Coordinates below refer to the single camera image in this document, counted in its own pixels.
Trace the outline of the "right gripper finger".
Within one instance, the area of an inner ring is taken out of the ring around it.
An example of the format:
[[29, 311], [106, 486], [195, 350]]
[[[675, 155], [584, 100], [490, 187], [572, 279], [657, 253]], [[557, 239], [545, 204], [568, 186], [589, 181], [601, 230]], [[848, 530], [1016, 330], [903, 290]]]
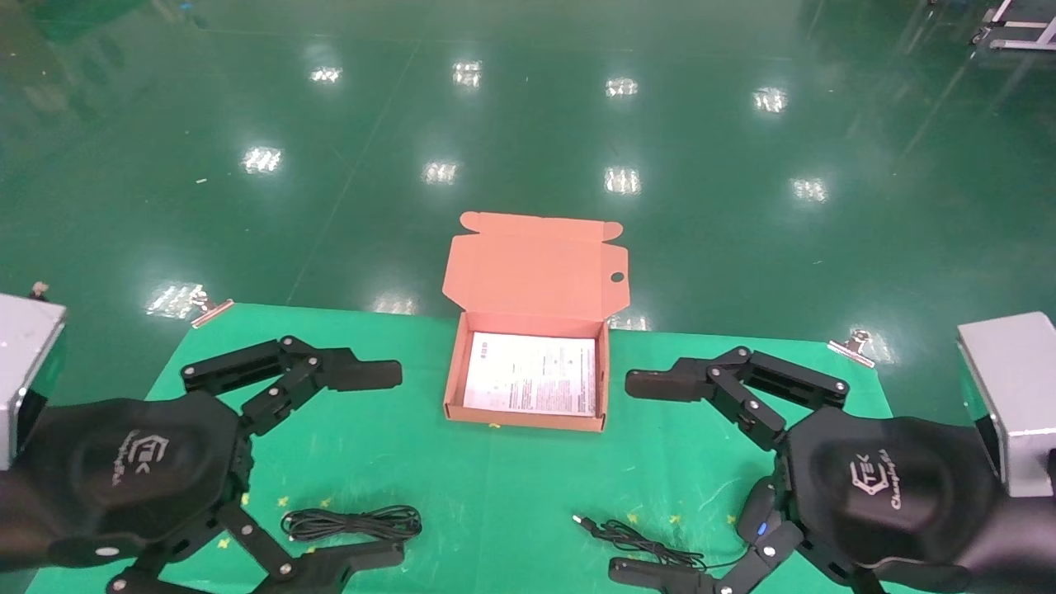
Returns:
[[[660, 593], [752, 593], [763, 583], [792, 553], [804, 555], [818, 550], [804, 536], [799, 524], [791, 521], [765, 521], [756, 539], [735, 561], [723, 577], [689, 567], [648, 563], [631, 558], [611, 558], [612, 582], [643, 587]], [[887, 563], [881, 556], [868, 561], [845, 555], [844, 558], [815, 558], [812, 563], [826, 578], [848, 587], [853, 593], [884, 593], [878, 568]]]
[[624, 388], [633, 398], [708, 402], [763, 451], [776, 448], [787, 425], [757, 392], [816, 411], [844, 408], [850, 391], [846, 380], [746, 346], [710, 360], [680, 357], [668, 370], [630, 370]]

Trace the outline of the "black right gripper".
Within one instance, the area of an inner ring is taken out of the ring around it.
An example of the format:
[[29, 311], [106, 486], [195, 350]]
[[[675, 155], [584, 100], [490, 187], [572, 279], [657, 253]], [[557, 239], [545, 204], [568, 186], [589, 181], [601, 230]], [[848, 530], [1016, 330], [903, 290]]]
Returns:
[[981, 437], [826, 408], [778, 444], [785, 519], [834, 582], [932, 593], [1052, 593], [1054, 498], [1013, 497]]

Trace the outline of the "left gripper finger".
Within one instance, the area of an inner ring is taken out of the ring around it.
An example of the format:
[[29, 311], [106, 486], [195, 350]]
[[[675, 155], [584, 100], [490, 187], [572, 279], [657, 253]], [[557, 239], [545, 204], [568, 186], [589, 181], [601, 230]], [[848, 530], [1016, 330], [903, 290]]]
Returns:
[[243, 403], [240, 431], [264, 437], [320, 391], [392, 389], [403, 382], [400, 361], [362, 361], [350, 347], [315, 347], [295, 336], [242, 347], [181, 370], [186, 391], [220, 396], [269, 380]]

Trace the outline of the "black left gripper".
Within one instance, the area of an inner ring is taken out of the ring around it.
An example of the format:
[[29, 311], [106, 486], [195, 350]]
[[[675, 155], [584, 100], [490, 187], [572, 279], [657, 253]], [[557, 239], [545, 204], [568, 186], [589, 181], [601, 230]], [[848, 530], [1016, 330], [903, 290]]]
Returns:
[[392, 541], [291, 557], [238, 503], [252, 464], [240, 417], [208, 394], [49, 407], [2, 474], [2, 570], [138, 557], [108, 593], [200, 593], [161, 572], [222, 527], [266, 571], [253, 593], [342, 593], [358, 572], [403, 563]]

